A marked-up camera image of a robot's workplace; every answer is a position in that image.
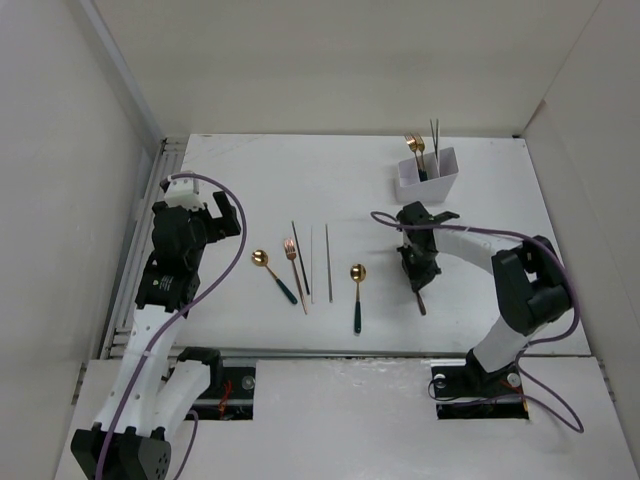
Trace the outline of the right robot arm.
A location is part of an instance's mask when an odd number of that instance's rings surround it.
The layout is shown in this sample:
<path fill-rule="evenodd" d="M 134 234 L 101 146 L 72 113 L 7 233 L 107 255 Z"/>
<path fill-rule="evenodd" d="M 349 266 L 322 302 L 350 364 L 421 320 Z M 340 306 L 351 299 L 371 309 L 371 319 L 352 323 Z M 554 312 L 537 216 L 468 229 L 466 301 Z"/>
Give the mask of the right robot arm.
<path fill-rule="evenodd" d="M 398 252 L 416 294 L 442 273 L 436 260 L 440 253 L 492 275 L 499 318 L 464 364 L 434 367 L 432 375 L 438 399 L 502 395 L 519 386 L 518 355 L 540 329 L 569 311 L 573 300 L 547 238 L 491 240 L 445 224 L 458 217 L 449 211 L 432 215 L 420 202 L 404 206 L 396 215 L 404 236 Z"/>

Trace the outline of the gold spoon dark handle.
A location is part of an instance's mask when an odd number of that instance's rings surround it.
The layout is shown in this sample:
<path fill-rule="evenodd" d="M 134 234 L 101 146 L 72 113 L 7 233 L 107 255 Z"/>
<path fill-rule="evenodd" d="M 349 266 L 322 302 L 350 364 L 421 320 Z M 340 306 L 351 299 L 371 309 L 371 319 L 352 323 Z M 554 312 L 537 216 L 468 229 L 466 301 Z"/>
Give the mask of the gold spoon dark handle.
<path fill-rule="evenodd" d="M 350 269 L 350 278 L 355 283 L 355 306 L 354 306 L 354 325 L 353 331 L 355 335 L 360 335 L 362 331 L 362 310 L 361 310 L 361 284 L 366 279 L 366 268 L 363 264 L 354 264 Z"/>

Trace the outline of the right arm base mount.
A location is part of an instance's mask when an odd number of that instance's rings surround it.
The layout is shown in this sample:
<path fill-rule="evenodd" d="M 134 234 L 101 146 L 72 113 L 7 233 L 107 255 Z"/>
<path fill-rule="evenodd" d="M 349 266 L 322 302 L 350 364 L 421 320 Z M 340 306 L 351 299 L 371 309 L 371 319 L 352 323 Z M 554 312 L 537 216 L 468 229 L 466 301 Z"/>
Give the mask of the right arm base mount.
<path fill-rule="evenodd" d="M 466 364 L 435 364 L 431 374 L 429 390 L 439 420 L 529 419 L 514 365 L 482 376 Z"/>

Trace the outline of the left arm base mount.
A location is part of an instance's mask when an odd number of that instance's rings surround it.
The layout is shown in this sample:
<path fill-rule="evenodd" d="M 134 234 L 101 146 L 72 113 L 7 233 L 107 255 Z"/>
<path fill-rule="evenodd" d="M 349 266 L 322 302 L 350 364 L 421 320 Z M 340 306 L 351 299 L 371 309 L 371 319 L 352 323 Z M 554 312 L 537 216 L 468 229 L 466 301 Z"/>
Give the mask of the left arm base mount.
<path fill-rule="evenodd" d="M 206 421 L 252 420 L 256 364 L 221 362 L 220 365 L 221 368 L 216 369 L 206 363 L 214 378 L 192 409 Z"/>

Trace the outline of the silver metal chopstick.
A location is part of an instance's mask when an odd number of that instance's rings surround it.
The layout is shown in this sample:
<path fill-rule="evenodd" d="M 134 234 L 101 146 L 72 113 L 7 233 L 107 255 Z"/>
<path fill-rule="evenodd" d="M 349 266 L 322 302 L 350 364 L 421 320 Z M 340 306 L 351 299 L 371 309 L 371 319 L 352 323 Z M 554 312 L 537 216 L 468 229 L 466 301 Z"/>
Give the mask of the silver metal chopstick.
<path fill-rule="evenodd" d="M 430 120 L 430 131 L 431 131 L 431 139 L 432 139 L 435 159 L 438 160 L 439 159 L 439 120 L 438 119 Z"/>

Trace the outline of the gold fork green handle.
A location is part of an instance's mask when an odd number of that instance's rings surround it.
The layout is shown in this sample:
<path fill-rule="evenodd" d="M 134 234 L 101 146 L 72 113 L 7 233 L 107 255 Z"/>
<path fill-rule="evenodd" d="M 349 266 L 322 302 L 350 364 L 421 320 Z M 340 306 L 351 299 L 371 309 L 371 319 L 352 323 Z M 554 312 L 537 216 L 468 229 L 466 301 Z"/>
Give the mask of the gold fork green handle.
<path fill-rule="evenodd" d="M 420 178 L 420 181 L 426 181 L 428 179 L 428 175 L 427 175 L 425 163 L 424 163 L 424 151 L 425 151 L 424 140 L 419 134 L 414 134 L 413 139 L 415 140 L 416 151 L 419 153 L 419 159 L 417 160 L 419 178 Z"/>
<path fill-rule="evenodd" d="M 414 134 L 405 134 L 404 138 L 408 148 L 411 150 L 411 152 L 414 155 L 416 168 L 417 168 L 418 166 L 417 160 L 419 159 L 419 153 L 416 151 L 416 145 L 415 145 L 415 140 L 413 139 L 413 135 Z"/>

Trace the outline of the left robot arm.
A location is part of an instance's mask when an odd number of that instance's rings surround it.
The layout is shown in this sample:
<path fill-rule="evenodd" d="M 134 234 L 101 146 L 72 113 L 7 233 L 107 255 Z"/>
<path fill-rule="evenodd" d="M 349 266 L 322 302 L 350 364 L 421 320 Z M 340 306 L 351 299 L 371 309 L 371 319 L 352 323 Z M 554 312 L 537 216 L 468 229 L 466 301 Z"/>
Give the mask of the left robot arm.
<path fill-rule="evenodd" d="M 88 479 L 164 479 L 171 439 L 201 395 L 217 394 L 224 373 L 218 351 L 169 354 L 200 286 L 207 245 L 242 237 L 237 210 L 214 193 L 213 217 L 196 188 L 169 188 L 152 207 L 152 251 L 135 297 L 133 327 L 117 378 L 88 429 L 75 431 L 71 453 Z"/>

